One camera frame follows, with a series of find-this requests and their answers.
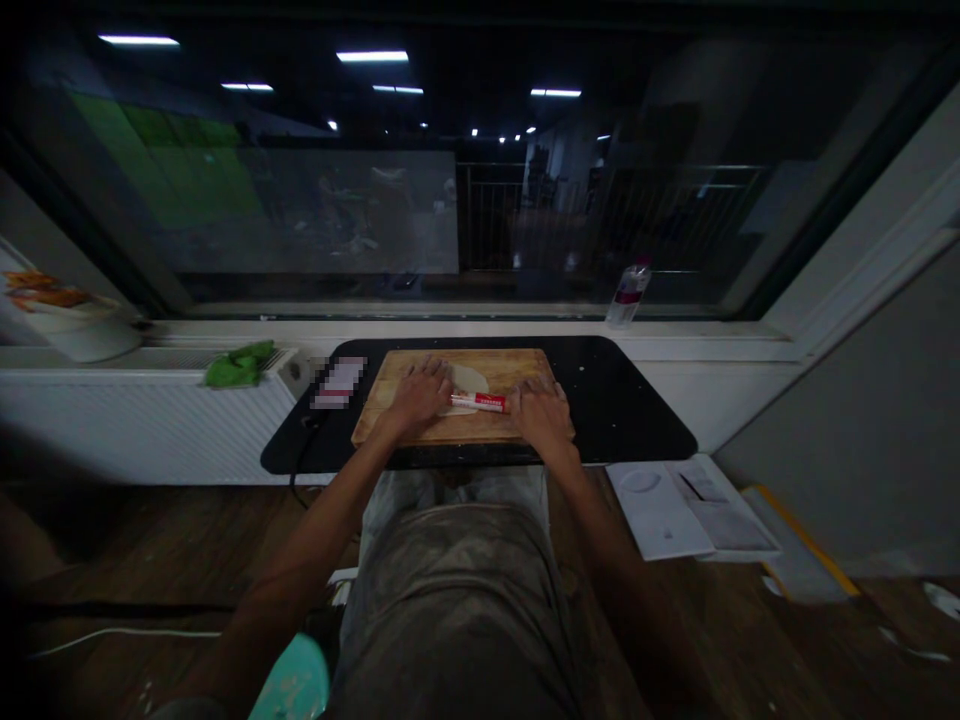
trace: black table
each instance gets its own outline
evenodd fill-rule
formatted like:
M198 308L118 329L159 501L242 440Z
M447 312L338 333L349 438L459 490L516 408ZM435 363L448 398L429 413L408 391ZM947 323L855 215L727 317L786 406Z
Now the black table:
M310 401L324 379L321 376L274 433L260 464L275 475L340 470L353 454L350 436L387 352L423 349L442 357L444 350L468 348L542 349L570 400L577 433L574 443L584 463L684 460L697 452L691 432L612 340L598 336L418 338L351 340L338 347L328 370L339 357L367 358L350 404L343 410L311 410ZM399 448L387 467L404 470L540 462L527 445L441 445Z

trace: window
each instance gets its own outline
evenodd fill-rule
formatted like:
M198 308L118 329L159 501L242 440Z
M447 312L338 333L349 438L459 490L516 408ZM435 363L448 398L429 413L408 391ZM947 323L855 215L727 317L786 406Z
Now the window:
M625 27L59 18L5 119L156 312L601 317L647 255L638 318L729 318L952 86L930 33Z

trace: bottle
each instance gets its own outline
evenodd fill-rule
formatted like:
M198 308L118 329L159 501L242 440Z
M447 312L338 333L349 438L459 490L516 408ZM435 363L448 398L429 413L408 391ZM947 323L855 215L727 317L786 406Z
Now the bottle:
M631 265L620 276L620 284L614 293L613 302L607 310L607 325L610 327L624 327L633 321L637 312L637 305L643 299L643 293L650 284L653 271L650 269L650 258L641 256L635 265Z

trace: green cloth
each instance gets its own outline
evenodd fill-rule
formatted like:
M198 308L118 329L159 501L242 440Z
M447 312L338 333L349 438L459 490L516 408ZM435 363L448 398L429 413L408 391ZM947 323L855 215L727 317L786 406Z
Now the green cloth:
M250 387L260 382L263 366L273 355L273 340L264 340L218 357L203 384L212 388Z

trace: wooden cutting board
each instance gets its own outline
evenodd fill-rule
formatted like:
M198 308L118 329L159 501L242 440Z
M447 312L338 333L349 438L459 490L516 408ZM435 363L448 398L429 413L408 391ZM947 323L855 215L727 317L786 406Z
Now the wooden cutting board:
M380 372L373 382L367 403L360 413L350 442L360 447L380 414L393 403L403 371L415 364L426 350L391 350L383 359ZM436 353L453 365L471 367L486 376L491 395L507 395L520 380L543 373L554 379L550 363L543 350L443 350ZM419 437L402 443L405 445L466 445L486 443L523 442L520 434L510 424L509 415L477 411L472 415L452 415L437 420Z

